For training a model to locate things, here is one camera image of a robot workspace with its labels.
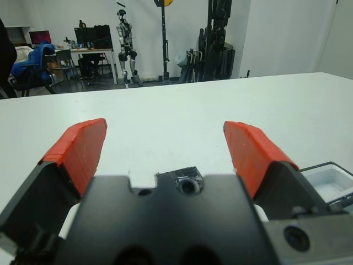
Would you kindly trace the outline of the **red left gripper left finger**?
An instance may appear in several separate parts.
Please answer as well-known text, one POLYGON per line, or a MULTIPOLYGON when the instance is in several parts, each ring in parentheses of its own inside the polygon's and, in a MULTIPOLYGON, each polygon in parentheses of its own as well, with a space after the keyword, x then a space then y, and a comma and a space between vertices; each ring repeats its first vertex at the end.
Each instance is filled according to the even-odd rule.
POLYGON ((1 212, 1 248, 35 249, 57 238, 97 171, 104 118, 70 126, 44 154, 1 212))

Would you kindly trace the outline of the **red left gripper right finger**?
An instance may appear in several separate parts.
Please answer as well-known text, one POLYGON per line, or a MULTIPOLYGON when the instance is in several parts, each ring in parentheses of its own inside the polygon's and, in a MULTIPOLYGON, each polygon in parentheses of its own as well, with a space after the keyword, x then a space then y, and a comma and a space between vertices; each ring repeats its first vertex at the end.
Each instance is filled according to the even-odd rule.
POLYGON ((344 214, 341 206, 324 201, 299 167, 261 129, 225 121, 223 132, 236 174, 268 219, 344 214))

